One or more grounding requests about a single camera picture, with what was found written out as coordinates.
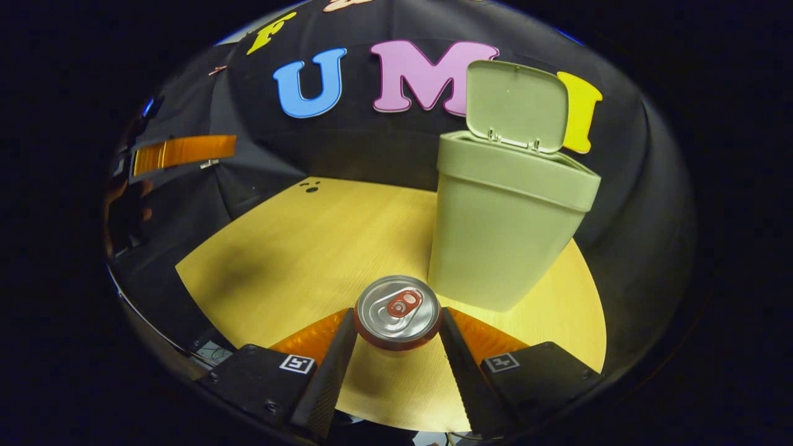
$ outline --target letter m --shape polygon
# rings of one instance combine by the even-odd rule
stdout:
[[[456,42],[433,64],[412,42],[391,40],[375,44],[371,52],[380,56],[382,86],[374,109],[402,112],[410,99],[402,94],[402,79],[408,84],[421,108],[431,110],[446,85],[452,83],[451,98],[443,103],[449,113],[465,116],[465,74],[474,60],[492,60],[497,48],[477,42]]]

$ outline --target wooden table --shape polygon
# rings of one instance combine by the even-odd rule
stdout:
[[[426,281],[434,222],[434,192],[311,177],[233,221],[176,269],[236,347],[269,347],[354,306],[375,279],[399,274]],[[603,309],[573,241],[510,312],[439,300],[529,345],[552,340],[589,367],[603,368]],[[358,336],[336,408],[402,429],[469,430],[440,336],[399,355]]]

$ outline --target red pull tab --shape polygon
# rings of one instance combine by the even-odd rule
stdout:
[[[391,299],[387,308],[389,314],[394,317],[405,317],[413,311],[421,302],[419,295],[415,291],[405,290]]]

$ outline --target green trash can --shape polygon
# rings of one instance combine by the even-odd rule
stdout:
[[[556,75],[479,60],[467,83],[469,130],[440,137],[427,281],[448,298],[507,311],[569,243],[600,177],[558,152],[569,99]]]

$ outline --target blue letter u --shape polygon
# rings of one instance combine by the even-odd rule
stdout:
[[[273,73],[278,82],[278,99],[281,108],[291,117],[314,117],[333,108],[342,96],[341,58],[347,54],[346,48],[334,48],[317,54],[313,63],[320,65],[322,93],[314,99],[306,99],[300,90],[300,70],[302,61],[292,62],[280,67]]]

